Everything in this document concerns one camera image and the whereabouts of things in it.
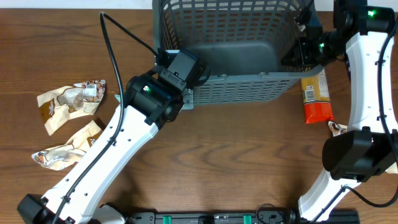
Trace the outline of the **orange spaghetti pasta package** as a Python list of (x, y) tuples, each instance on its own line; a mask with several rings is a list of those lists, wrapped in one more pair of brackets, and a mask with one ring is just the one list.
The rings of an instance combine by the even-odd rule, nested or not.
[(312, 124), (333, 120), (329, 89), (325, 70), (301, 79), (305, 123)]

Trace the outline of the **grey plastic laundry basket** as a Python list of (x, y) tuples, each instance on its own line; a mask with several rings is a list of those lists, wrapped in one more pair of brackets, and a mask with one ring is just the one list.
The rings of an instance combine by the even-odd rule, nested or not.
[(295, 17), (303, 0), (153, 0), (154, 46), (187, 50), (210, 77), (194, 89), (194, 107), (271, 101), (323, 67), (300, 72), (281, 64), (302, 36)]

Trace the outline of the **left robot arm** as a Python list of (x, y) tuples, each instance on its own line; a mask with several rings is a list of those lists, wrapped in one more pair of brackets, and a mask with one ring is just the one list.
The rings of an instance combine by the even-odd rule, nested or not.
[(184, 94), (206, 82), (207, 63), (187, 50), (167, 50), (163, 61), (132, 77), (121, 104), (80, 162), (43, 196), (26, 195), (17, 207), (25, 223), (128, 223), (99, 202), (132, 156), (176, 119)]

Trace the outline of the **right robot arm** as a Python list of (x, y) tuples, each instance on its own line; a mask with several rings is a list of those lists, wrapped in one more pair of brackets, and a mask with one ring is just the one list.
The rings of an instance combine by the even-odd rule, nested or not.
[(397, 163), (397, 120), (392, 105), (391, 53), (397, 18), (389, 7), (335, 1), (333, 30), (325, 32), (308, 3), (295, 18), (305, 36), (282, 58), (313, 69), (345, 56), (350, 70), (351, 113), (345, 133), (323, 146), (323, 170), (298, 200), (297, 223), (328, 223), (349, 192)]

